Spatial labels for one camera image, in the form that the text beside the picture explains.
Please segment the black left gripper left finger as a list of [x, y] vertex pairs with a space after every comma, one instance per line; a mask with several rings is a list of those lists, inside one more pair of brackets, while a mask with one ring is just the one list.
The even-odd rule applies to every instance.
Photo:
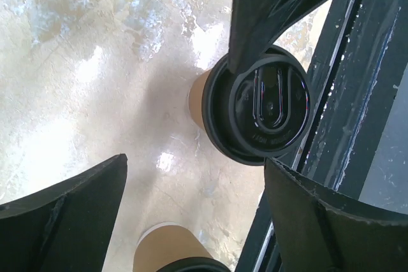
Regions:
[[128, 173], [125, 154], [1, 205], [1, 271], [101, 271]]

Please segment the black plastic cup lid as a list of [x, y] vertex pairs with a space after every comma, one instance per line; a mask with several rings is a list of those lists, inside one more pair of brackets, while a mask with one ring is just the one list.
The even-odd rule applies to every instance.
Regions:
[[230, 272], [230, 269], [213, 258], [188, 257], [171, 262], [157, 272]]

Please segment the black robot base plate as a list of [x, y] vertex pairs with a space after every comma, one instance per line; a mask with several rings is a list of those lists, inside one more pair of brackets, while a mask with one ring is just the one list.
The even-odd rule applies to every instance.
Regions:
[[282, 161], [381, 208], [407, 211], [407, 0], [330, 0], [307, 74], [315, 99]]

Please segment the brown paper cup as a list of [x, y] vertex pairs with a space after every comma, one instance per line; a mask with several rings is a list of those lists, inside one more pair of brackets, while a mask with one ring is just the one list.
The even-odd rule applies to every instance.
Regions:
[[190, 117], [194, 121], [194, 123], [201, 129], [205, 129], [203, 123], [203, 115], [201, 110], [202, 104], [202, 97], [203, 97], [203, 90], [207, 81], [207, 78], [210, 74], [211, 70], [207, 70], [202, 73], [199, 77], [195, 79], [193, 82], [191, 89], [188, 94], [187, 98], [187, 105]]
[[133, 271], [158, 271], [189, 257], [211, 255], [189, 229], [174, 222], [161, 222], [147, 229], [138, 240]]

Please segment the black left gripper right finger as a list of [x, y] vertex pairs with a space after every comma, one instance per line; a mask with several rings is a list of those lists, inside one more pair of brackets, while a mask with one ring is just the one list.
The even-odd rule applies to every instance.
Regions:
[[407, 215], [265, 161], [265, 192], [285, 271], [407, 271]]

